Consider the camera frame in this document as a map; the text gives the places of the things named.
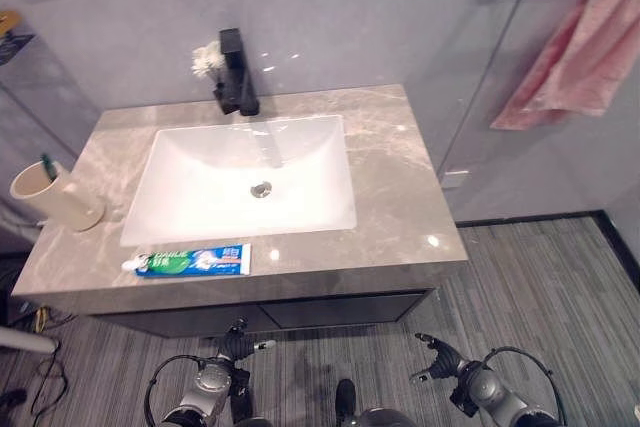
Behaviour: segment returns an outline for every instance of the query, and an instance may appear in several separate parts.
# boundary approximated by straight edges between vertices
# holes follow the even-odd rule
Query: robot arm
[[[235,363],[257,350],[273,347],[275,341],[248,341],[244,338],[245,328],[246,321],[238,320],[221,339],[218,353],[214,357],[197,358],[199,370],[193,384],[185,392],[180,405],[165,415],[159,427],[212,427],[229,396],[232,413],[240,418],[253,415],[247,390],[249,372],[236,368]],[[148,398],[145,400],[145,411],[147,408]]]
[[[465,359],[446,342],[427,334],[416,334],[438,352],[428,369],[411,376],[412,382],[456,377],[458,386],[450,400],[466,415],[472,417],[479,408],[488,412],[499,427],[560,427],[549,413],[524,400],[509,389],[498,374],[483,362]]]

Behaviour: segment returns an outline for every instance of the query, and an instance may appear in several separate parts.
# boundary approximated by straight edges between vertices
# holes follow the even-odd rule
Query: gray marble countertop
[[[73,169],[106,201],[105,217],[79,233],[48,222],[13,295],[100,314],[440,285],[467,256],[403,88],[265,97],[253,119],[327,114],[343,117],[355,229],[121,247],[124,219],[158,130],[251,119],[224,116],[215,102],[110,110]],[[120,268],[138,253],[241,242],[252,244],[246,277],[143,279]],[[272,260],[275,249],[279,258]]]

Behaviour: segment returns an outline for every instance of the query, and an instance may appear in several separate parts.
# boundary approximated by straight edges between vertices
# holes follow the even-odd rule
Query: gray carpet
[[[351,377],[360,409],[403,411],[419,426],[491,426],[466,418],[448,401],[451,380],[408,383],[433,359],[417,331],[482,357],[510,344],[538,356],[555,372],[569,425],[638,427],[640,296],[590,218],[462,230],[469,269],[428,297],[399,324],[281,333],[271,351],[243,363],[252,372],[257,413],[276,427],[333,425],[337,381]],[[71,390],[40,426],[142,426],[142,399],[155,366],[178,353],[211,355],[211,341],[163,340],[78,318],[51,330],[62,340]],[[37,381],[35,354],[0,355],[0,388]],[[533,364],[503,354],[493,366],[529,399],[555,412],[546,380]],[[169,367],[153,404],[160,413],[178,400],[193,374]],[[219,424],[231,425],[228,412]],[[29,426],[28,406],[13,425]]]

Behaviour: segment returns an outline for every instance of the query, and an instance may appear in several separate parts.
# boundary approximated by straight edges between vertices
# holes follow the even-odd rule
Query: white tube
[[[29,334],[6,327],[0,327],[0,345],[40,354],[53,354],[57,347],[53,339],[44,335]]]

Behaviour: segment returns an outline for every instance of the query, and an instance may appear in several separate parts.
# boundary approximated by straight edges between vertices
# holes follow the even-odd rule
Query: white sink
[[[331,115],[159,131],[120,244],[355,226],[342,117]]]

